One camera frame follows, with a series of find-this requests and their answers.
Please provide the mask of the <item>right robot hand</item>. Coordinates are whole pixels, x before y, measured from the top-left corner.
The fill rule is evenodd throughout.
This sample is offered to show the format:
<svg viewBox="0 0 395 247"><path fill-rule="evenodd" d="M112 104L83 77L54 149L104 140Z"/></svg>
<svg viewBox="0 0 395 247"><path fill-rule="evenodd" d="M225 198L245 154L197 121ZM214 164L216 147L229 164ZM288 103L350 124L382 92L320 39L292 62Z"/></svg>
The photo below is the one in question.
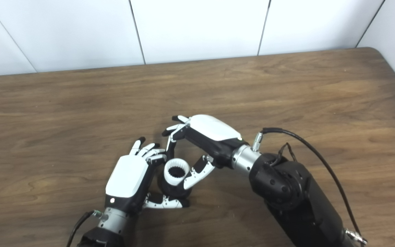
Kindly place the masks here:
<svg viewBox="0 0 395 247"><path fill-rule="evenodd" d="M178 115L171 119L179 123L166 128L161 134L163 137L168 137L166 146L168 161L174 158L177 142L182 139L188 140L206 153L178 184L183 190L192 188L215 168L234 170L237 162L236 154L241 148L248 146L248 142L244 141L237 130L210 115L192 117Z"/></svg>

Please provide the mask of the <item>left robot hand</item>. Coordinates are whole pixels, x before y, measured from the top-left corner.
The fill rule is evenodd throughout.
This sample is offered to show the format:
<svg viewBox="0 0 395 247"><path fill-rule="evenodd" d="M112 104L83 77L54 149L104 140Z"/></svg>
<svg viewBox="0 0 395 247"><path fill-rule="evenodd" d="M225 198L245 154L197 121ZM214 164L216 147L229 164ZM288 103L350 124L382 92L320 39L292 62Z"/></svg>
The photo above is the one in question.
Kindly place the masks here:
<svg viewBox="0 0 395 247"><path fill-rule="evenodd" d="M166 150L158 143L143 146L145 137L134 142L129 154L121 156L106 184L105 211L120 211L127 216L143 209L188 208L187 199L163 194L151 195L149 187L158 166L166 163Z"/></svg>

